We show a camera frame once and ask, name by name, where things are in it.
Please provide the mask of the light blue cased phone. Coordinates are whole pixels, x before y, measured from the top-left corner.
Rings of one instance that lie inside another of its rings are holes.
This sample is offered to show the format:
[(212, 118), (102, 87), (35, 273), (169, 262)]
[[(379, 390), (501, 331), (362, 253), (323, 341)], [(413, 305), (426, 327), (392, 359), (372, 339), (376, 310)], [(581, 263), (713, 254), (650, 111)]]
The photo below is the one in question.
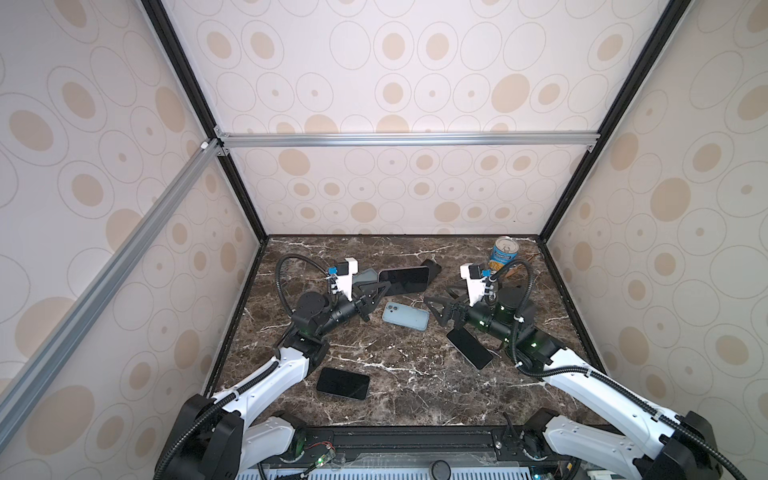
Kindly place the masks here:
[(421, 332), (427, 329), (429, 317), (427, 311), (396, 302), (388, 302), (382, 314), (385, 323)]

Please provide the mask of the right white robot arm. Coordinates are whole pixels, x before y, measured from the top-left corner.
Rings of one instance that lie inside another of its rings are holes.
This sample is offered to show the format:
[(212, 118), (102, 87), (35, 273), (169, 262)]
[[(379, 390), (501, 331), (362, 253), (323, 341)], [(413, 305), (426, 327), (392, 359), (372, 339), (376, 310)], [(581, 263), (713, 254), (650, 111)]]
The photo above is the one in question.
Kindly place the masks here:
[(522, 287), (504, 288), (494, 304), (427, 297), (442, 326), (451, 324), (460, 350), (479, 361), (488, 350), (468, 332), (474, 327), (501, 341), (517, 370), (578, 400), (610, 425), (589, 427), (540, 408), (520, 428), (517, 443), (531, 460), (574, 457), (625, 479), (718, 479), (725, 460), (711, 424), (689, 412), (681, 416), (632, 392), (589, 365), (563, 342), (536, 327), (536, 305)]

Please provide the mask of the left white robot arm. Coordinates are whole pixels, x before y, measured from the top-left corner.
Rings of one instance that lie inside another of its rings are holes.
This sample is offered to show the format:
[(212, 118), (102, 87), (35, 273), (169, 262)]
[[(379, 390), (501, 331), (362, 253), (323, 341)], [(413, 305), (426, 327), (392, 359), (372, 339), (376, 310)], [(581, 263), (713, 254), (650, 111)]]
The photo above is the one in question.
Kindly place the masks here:
[(155, 479), (235, 479), (299, 441), (299, 423), (272, 416), (254, 421), (323, 361), (327, 335), (359, 317), (365, 321), (390, 288), (356, 284), (349, 294), (303, 293), (276, 353), (235, 386), (211, 396), (195, 394), (182, 406), (154, 468)]

